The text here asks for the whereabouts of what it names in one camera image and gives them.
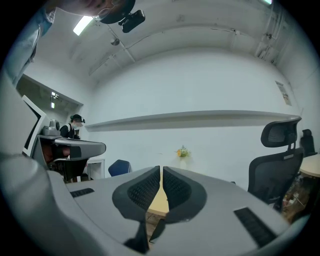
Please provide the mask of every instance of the person's arm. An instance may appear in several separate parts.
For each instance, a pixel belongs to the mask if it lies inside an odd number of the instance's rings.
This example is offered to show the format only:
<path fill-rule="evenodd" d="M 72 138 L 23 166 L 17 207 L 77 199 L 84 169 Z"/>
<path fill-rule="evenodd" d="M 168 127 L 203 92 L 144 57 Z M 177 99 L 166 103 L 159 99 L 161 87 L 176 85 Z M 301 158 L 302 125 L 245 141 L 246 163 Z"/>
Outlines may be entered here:
<path fill-rule="evenodd" d="M 64 138 L 68 138 L 68 126 L 64 125 L 61 127 L 60 135 Z"/>

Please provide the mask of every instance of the office chair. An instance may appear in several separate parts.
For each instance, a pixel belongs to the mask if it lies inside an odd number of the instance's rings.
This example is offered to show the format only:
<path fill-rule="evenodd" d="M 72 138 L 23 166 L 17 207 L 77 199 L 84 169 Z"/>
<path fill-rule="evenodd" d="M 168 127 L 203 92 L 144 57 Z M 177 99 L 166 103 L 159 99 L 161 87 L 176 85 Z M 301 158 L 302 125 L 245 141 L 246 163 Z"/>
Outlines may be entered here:
<path fill-rule="evenodd" d="M 300 139 L 300 145 L 304 149 L 304 157 L 310 157 L 317 154 L 315 152 L 315 144 L 314 137 L 312 136 L 312 132 L 309 129 L 302 130 L 303 136 Z"/>
<path fill-rule="evenodd" d="M 128 161 L 118 159 L 112 165 L 110 165 L 108 171 L 111 177 L 113 177 L 122 174 L 127 174 L 130 172 L 130 169 L 130 163 Z"/>
<path fill-rule="evenodd" d="M 261 134 L 262 144 L 267 148 L 288 146 L 288 149 L 283 153 L 258 157 L 249 166 L 248 192 L 266 204 L 274 204 L 273 208 L 279 212 L 304 157 L 304 149 L 296 148 L 297 123 L 300 120 L 301 117 L 267 124 Z"/>

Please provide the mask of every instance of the desk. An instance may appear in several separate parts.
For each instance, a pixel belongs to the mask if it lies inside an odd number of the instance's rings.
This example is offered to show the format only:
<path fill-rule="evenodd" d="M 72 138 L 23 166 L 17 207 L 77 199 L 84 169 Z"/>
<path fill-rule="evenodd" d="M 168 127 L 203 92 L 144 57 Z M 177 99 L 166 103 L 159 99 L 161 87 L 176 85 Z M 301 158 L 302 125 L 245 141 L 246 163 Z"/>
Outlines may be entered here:
<path fill-rule="evenodd" d="M 300 167 L 300 172 L 320 178 L 320 154 L 304 158 Z"/>
<path fill-rule="evenodd" d="M 163 181 L 163 172 L 160 172 L 160 188 L 158 190 L 158 193 L 155 195 L 155 198 L 153 199 L 148 212 L 152 214 L 157 214 L 160 216 L 166 216 L 169 212 L 169 205 L 167 201 L 167 195 L 164 191 L 164 188 L 162 187 L 162 181 Z"/>

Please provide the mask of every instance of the floor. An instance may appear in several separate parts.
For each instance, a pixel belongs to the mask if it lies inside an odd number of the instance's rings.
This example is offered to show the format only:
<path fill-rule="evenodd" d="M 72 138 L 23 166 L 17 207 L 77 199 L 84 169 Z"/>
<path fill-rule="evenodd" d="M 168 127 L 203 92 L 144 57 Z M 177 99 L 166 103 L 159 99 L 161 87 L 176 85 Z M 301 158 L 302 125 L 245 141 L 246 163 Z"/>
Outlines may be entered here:
<path fill-rule="evenodd" d="M 149 242 L 152 234 L 154 233 L 156 226 L 159 220 L 164 219 L 165 217 L 147 212 L 145 215 L 146 219 L 146 234 L 148 236 L 149 248 L 152 249 L 153 243 Z"/>

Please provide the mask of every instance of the ceiling light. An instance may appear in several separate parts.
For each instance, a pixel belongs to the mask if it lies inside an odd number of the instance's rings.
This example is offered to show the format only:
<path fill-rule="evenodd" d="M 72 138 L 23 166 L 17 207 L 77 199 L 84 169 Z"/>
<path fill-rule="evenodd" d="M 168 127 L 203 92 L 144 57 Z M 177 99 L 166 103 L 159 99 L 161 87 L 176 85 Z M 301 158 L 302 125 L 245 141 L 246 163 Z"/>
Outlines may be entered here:
<path fill-rule="evenodd" d="M 92 21 L 94 18 L 90 16 L 83 16 L 82 19 L 78 22 L 78 24 L 74 27 L 73 32 L 76 33 L 78 36 L 81 34 L 81 32 L 88 26 L 90 21 Z"/>

